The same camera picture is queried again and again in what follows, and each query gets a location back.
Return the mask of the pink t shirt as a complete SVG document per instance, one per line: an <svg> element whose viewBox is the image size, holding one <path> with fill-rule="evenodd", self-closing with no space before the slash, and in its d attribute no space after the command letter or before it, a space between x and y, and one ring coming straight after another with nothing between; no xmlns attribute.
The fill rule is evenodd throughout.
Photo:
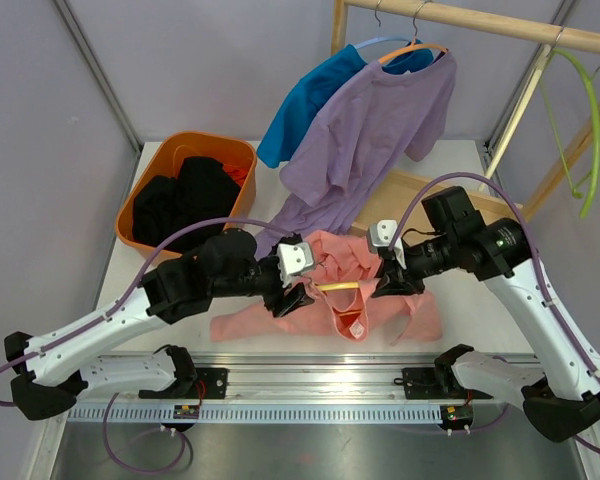
<svg viewBox="0 0 600 480"><path fill-rule="evenodd" d="M355 290L326 294L324 298L314 300L312 305L281 318L275 318L262 302L236 313L216 316L210 322L212 341L292 334L338 335L348 341L362 342L370 332L399 317L406 319L406 325L394 343L402 340L433 342L442 338L442 322L432 293L372 297L381 261L369 252L363 238L315 231L307 241L317 262L326 259L339 263L357 262L367 270L366 278Z"/></svg>

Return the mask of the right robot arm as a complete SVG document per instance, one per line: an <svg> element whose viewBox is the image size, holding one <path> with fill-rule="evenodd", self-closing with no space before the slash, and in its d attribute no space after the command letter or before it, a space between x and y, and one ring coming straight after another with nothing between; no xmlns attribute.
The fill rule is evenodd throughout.
<svg viewBox="0 0 600 480"><path fill-rule="evenodd" d="M600 356L557 295L522 225L510 218L485 223L467 192L453 186L423 199L431 239L409 246L398 224L371 225L367 240L379 255L375 296L414 295L425 279L461 269L484 283L532 347L540 369L495 360L459 344L434 361L434 384L461 398L478 391L524 412L546 439L562 442L600 420Z"/></svg>

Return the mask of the lime green hanger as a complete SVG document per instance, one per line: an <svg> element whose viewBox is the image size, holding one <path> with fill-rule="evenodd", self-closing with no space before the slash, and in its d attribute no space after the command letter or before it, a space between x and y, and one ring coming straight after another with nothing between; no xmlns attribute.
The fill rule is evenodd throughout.
<svg viewBox="0 0 600 480"><path fill-rule="evenodd" d="M527 202L525 209L528 219L539 211L540 207L544 205L563 180L566 180L571 196L582 201L579 216L586 218L597 197L600 181L600 100L598 99L595 87L595 79L600 73L600 66L593 73L589 73L573 54L563 49L553 49L549 53L548 62L551 62L555 56L563 57L576 70L585 90L590 116L589 120L580 128L570 143L564 146L560 138L546 87L543 81L540 81L540 91L559 151L559 160L545 175L540 185L536 188L532 199ZM571 168L588 149L591 150L590 170L580 180L574 181L571 176Z"/></svg>

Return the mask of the cream yellow hanger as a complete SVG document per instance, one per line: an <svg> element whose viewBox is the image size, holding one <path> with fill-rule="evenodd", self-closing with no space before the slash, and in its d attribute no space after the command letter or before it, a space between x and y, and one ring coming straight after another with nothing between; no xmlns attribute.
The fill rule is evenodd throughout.
<svg viewBox="0 0 600 480"><path fill-rule="evenodd" d="M367 270L357 262L339 263L326 259L318 261L313 270L300 277L300 281L309 296L318 300L329 293L355 290L366 276Z"/></svg>

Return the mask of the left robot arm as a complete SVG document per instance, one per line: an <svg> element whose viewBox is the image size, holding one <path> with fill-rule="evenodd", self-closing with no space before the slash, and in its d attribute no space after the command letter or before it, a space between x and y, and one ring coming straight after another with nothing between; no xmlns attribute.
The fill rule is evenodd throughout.
<svg viewBox="0 0 600 480"><path fill-rule="evenodd" d="M316 266L309 243L294 234L255 257L256 241L228 229L145 273L121 299L49 334L15 332L4 340L16 373L12 401L32 421L71 409L78 400L136 393L179 399L201 392L184 347L166 345L140 357L108 357L143 334L205 313L216 298L259 296L276 318L311 304L297 277Z"/></svg>

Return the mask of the orange t shirt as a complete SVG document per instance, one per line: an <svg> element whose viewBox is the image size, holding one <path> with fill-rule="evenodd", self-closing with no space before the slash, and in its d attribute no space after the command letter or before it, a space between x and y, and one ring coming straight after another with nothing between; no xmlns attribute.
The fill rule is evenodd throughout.
<svg viewBox="0 0 600 480"><path fill-rule="evenodd" d="M243 185L248 175L248 169L242 169L237 167L225 168L227 175L238 185Z"/></svg>

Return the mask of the black t shirt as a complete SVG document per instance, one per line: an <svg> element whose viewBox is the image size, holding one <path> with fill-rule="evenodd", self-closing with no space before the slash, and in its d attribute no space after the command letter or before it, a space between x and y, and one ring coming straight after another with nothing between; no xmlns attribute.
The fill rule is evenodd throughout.
<svg viewBox="0 0 600 480"><path fill-rule="evenodd" d="M241 191L212 157L186 158L175 177L158 175L133 201L133 239L151 247L184 227L229 216Z"/></svg>

